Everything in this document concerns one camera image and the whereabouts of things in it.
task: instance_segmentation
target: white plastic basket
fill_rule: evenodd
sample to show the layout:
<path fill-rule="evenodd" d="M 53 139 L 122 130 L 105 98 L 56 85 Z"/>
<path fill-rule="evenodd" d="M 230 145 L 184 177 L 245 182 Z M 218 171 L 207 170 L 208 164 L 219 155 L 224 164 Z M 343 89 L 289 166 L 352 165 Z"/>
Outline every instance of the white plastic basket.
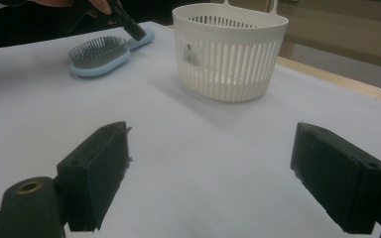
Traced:
<path fill-rule="evenodd" d="M 192 4 L 173 10 L 181 81 L 214 100 L 242 102 L 266 91 L 288 20 L 224 4 Z"/>

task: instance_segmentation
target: white tabletop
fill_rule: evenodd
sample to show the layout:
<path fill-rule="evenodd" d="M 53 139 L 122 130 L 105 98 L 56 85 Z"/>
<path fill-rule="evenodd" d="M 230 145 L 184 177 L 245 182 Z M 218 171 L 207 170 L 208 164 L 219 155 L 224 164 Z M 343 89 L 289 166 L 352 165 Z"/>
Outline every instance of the white tabletop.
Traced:
<path fill-rule="evenodd" d="M 134 162 L 102 229 L 67 237 L 352 237 L 290 170 L 296 126 L 324 127 L 381 160 L 381 101 L 279 65 L 263 97 L 212 101 L 179 81 L 173 30 L 143 26 L 155 41 L 97 79 L 71 75 L 67 52 L 129 38 L 123 29 L 0 49 L 0 201 L 20 180 L 54 178 L 97 128 L 126 121 Z"/>

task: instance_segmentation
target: sticker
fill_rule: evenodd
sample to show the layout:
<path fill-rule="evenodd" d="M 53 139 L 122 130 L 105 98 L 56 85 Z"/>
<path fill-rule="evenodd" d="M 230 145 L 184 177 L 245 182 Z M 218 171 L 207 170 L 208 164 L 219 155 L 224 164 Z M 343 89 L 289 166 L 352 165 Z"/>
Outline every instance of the sticker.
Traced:
<path fill-rule="evenodd" d="M 189 43 L 182 43 L 182 49 L 185 62 L 193 66 L 202 65 L 203 50 L 201 47 Z"/>

